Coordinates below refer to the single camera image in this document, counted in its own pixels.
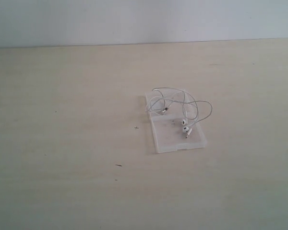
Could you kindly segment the white wired earphones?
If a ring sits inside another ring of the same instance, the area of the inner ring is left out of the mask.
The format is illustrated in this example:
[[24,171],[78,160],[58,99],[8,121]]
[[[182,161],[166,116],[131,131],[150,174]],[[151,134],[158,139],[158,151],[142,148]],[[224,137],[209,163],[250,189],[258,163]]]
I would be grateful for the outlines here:
[[[182,113],[182,132],[188,138],[193,127],[211,116],[213,106],[209,101],[196,100],[188,91],[171,87],[155,87],[151,90],[154,96],[146,103],[145,111],[157,116],[165,116],[172,105],[179,105]],[[210,106],[207,116],[201,117],[199,103]]]

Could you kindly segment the clear plastic storage case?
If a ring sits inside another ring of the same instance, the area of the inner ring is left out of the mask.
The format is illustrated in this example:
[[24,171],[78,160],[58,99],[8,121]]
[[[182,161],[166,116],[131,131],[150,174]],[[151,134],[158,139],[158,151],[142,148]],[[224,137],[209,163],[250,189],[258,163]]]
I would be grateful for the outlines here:
[[[154,93],[145,94],[146,103],[154,96]],[[199,103],[201,117],[210,112],[210,106]],[[169,113],[165,116],[157,116],[147,113],[151,122],[154,143],[157,153],[174,152],[178,150],[192,150],[204,148],[207,140],[204,136],[200,123],[197,123],[188,138],[182,132],[182,113],[179,105],[172,105]]]

